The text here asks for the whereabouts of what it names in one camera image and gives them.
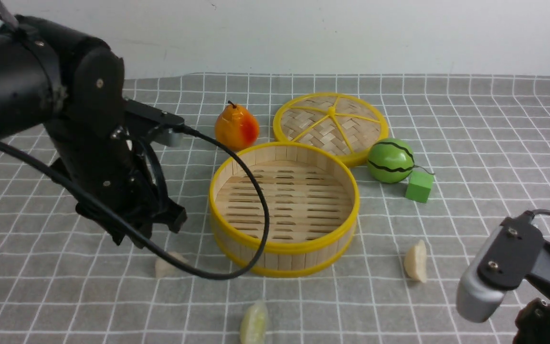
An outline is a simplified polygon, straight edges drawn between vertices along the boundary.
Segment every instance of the yellow rim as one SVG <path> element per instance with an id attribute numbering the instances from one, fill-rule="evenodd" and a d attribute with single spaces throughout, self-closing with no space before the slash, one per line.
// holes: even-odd
<path id="1" fill-rule="evenodd" d="M 358 102 L 358 103 L 364 105 L 371 112 L 373 112 L 373 115 L 375 115 L 376 119 L 369 119 L 369 118 L 365 118 L 365 117 L 362 117 L 362 116 L 356 116 L 356 115 L 352 115 L 352 114 L 345 114 L 345 113 L 335 113 L 334 114 L 334 116 L 333 116 L 333 118 L 335 119 L 334 124 L 337 126 L 339 131 L 341 131 L 341 135 L 343 135 L 343 139 L 345 140 L 345 143 L 347 144 L 347 146 L 349 147 L 349 150 L 351 151 L 351 154 L 338 155 L 337 156 L 337 158 L 339 160 L 341 160 L 341 162 L 344 163 L 345 166 L 354 167 L 354 166 L 362 165 L 363 163 L 365 163 L 366 159 L 369 155 L 370 147 L 367 148 L 366 150 L 362 150 L 360 152 L 354 152 L 354 150 L 351 148 L 351 144 L 349 143 L 349 139 L 347 138 L 347 135 L 345 135 L 345 132 L 341 129 L 340 125 L 338 124 L 338 121 L 336 121 L 336 116 L 354 117 L 354 118 L 360 118 L 360 119 L 368 120 L 369 122 L 373 122 L 373 123 L 379 123 L 381 125 L 381 131 L 379 133 L 379 138 L 376 141 L 383 140 L 383 139 L 386 139 L 388 137 L 388 135 L 389 135 L 388 122 L 386 121 L 385 117 L 383 117 L 381 112 L 379 112 L 379 110 L 375 109 L 375 107 L 373 107 L 371 104 L 365 102 L 364 100 L 362 100 L 360 98 L 356 98 L 354 96 L 349 96 L 347 94 L 334 93 L 334 92 L 323 92 L 323 93 L 308 94 L 306 96 L 301 96 L 301 97 L 294 98 L 294 99 L 290 100 L 289 102 L 287 102 L 286 104 L 284 104 L 284 106 L 282 106 L 277 111 L 277 113 L 275 113 L 275 119 L 273 119 L 273 134 L 275 134 L 275 139 L 277 141 L 279 141 L 279 142 L 295 142 L 300 137 L 303 137 L 304 135 L 306 135 L 306 133 L 308 133 L 308 131 L 310 131 L 314 126 L 319 124 L 319 122 L 322 122 L 323 120 L 329 118 L 329 115 L 327 114 L 327 112 L 322 110 L 322 109 L 313 108 L 313 107 L 295 107 L 294 106 L 294 104 L 297 104 L 298 102 L 301 102 L 303 100 L 306 100 L 308 98 L 313 98 L 313 97 L 336 97 L 336 100 L 334 101 L 334 107 L 335 108 L 336 108 L 336 105 L 337 105 L 339 99 L 347 98 L 349 100 L 353 100 L 354 102 Z M 318 111 L 318 112 L 324 113 L 324 117 L 321 118 L 318 122 L 312 124 L 312 126 L 305 129 L 302 133 L 297 135 L 297 137 L 295 137 L 294 139 L 289 140 L 288 137 L 284 134 L 284 131 L 281 129 L 281 117 L 284 115 L 284 113 L 286 111 L 288 111 L 291 108 L 308 109 L 308 110 L 312 110 L 312 111 Z"/>
<path id="2" fill-rule="evenodd" d="M 353 195 L 353 207 L 351 209 L 351 213 L 349 214 L 349 217 L 347 217 L 347 220 L 345 220 L 345 222 L 343 222 L 343 224 L 340 225 L 334 231 L 328 233 L 323 237 L 320 237 L 315 240 L 307 241 L 307 242 L 295 242 L 293 244 L 284 244 L 281 242 L 269 242 L 268 244 L 266 244 L 264 251 L 268 253 L 287 254 L 287 255 L 303 254 L 303 253 L 319 250 L 339 240 L 353 226 L 354 222 L 358 218 L 358 213 L 360 212 L 360 192 L 358 191 L 358 185 L 356 183 L 356 179 L 353 178 L 353 174 L 351 174 L 351 171 L 349 170 L 349 168 L 347 168 L 347 166 L 345 166 L 334 155 L 327 153 L 323 150 L 319 150 L 318 148 L 315 148 L 313 146 L 308 146 L 307 144 L 301 144 L 301 143 L 271 142 L 271 143 L 258 144 L 257 146 L 253 146 L 253 147 L 247 148 L 246 150 L 242 150 L 237 155 L 241 157 L 243 156 L 243 154 L 246 154 L 248 152 L 259 150 L 261 148 L 266 148 L 270 146 L 297 146 L 300 148 L 306 148 L 308 150 L 312 150 L 312 151 L 318 152 L 319 154 L 325 155 L 328 159 L 331 159 L 332 161 L 334 161 L 334 163 L 336 163 L 338 166 L 341 166 L 343 168 L 343 170 L 345 171 L 345 174 L 347 175 L 347 178 L 351 180 L 351 183 L 353 185 L 354 195 Z M 213 194 L 216 180 L 218 180 L 218 178 L 220 177 L 222 170 L 227 165 L 229 165 L 229 163 L 232 163 L 232 161 L 233 161 L 232 158 L 228 158 L 227 161 L 225 161 L 220 166 L 220 168 L 218 168 L 218 170 L 216 171 L 216 174 L 214 174 L 212 178 L 212 182 L 209 187 L 209 207 L 212 212 L 212 218 L 216 221 L 220 229 L 222 229 L 222 231 L 226 235 L 231 237 L 236 242 L 242 244 L 243 246 L 248 246 L 253 249 L 256 249 L 260 245 L 260 240 L 236 230 L 235 227 L 233 227 L 223 218 L 222 214 L 220 214 L 220 211 L 218 210 L 218 207 L 216 207 L 216 201 Z"/>
<path id="3" fill-rule="evenodd" d="M 284 279 L 285 278 L 293 279 L 295 277 L 303 277 L 303 276 L 312 275 L 312 274 L 314 274 L 316 272 L 319 272 L 319 271 L 329 267 L 330 265 L 332 265 L 335 261 L 337 261 L 343 255 L 343 253 L 345 253 L 347 251 L 347 249 L 349 248 L 349 245 L 351 245 L 351 241 L 353 240 L 354 232 L 355 232 L 355 229 L 353 229 L 353 232 L 351 233 L 351 236 L 349 237 L 349 240 L 347 240 L 347 242 L 345 243 L 345 246 L 343 246 L 343 248 L 341 248 L 337 252 L 337 254 L 330 257 L 324 263 L 316 265 L 312 268 L 308 268 L 308 269 L 304 269 L 304 270 L 285 270 L 284 271 L 284 270 L 271 270 L 271 269 L 266 269 L 266 268 L 254 267 L 254 268 L 252 268 L 252 272 L 254 274 L 257 274 L 257 275 L 260 275 L 260 276 L 277 277 L 277 278 L 284 278 Z M 233 263 L 237 264 L 238 266 L 246 266 L 247 265 L 246 261 L 243 261 L 243 260 L 239 259 L 237 256 L 232 254 L 231 251 L 228 251 L 226 246 L 220 241 L 220 239 L 218 239 L 218 236 L 214 235 L 213 237 L 214 237 L 214 239 L 216 239 L 216 244 L 218 244 L 218 247 L 220 248 L 220 250 L 222 250 L 222 253 L 224 253 L 225 256 L 229 257 L 229 259 L 232 260 Z"/>

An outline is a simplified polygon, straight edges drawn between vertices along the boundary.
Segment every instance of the screw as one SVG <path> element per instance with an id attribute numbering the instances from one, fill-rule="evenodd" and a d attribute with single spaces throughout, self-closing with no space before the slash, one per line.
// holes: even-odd
<path id="1" fill-rule="evenodd" d="M 124 129 L 122 129 L 122 127 L 117 127 L 116 130 L 114 130 L 114 132 L 112 133 L 112 135 L 109 135 L 109 137 L 112 140 L 116 140 L 116 139 L 118 139 L 118 137 L 120 137 L 120 134 L 122 133 L 122 131 L 124 131 Z"/>

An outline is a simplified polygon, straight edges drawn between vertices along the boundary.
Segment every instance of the green ball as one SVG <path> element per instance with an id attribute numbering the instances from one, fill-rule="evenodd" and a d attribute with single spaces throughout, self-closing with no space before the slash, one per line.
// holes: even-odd
<path id="1" fill-rule="evenodd" d="M 415 166 L 413 150 L 399 139 L 380 140 L 370 149 L 367 166 L 376 180 L 398 183 L 408 177 Z"/>

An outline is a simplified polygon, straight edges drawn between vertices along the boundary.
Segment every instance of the bamboo steamer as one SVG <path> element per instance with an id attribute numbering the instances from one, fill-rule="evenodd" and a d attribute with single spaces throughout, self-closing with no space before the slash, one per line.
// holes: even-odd
<path id="1" fill-rule="evenodd" d="M 294 98 L 277 111 L 273 134 L 277 141 L 327 151 L 351 168 L 366 163 L 371 147 L 388 137 L 388 122 L 360 98 L 313 93 Z"/>
<path id="2" fill-rule="evenodd" d="M 253 272 L 307 276 L 343 255 L 356 230 L 360 194 L 339 159 L 290 142 L 260 144 L 238 155 L 262 187 L 270 214 L 268 242 Z M 212 179 L 209 206 L 216 243 L 245 266 L 262 239 L 264 212 L 254 186 L 232 158 Z"/>

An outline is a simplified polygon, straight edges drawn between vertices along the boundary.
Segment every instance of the green cube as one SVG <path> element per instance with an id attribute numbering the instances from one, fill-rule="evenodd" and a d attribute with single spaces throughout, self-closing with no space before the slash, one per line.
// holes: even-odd
<path id="1" fill-rule="evenodd" d="M 409 185 L 406 187 L 406 194 L 404 197 L 421 203 L 426 203 L 432 191 L 432 185 L 434 184 L 434 175 L 413 171 L 411 172 L 411 178 L 409 179 Z"/>

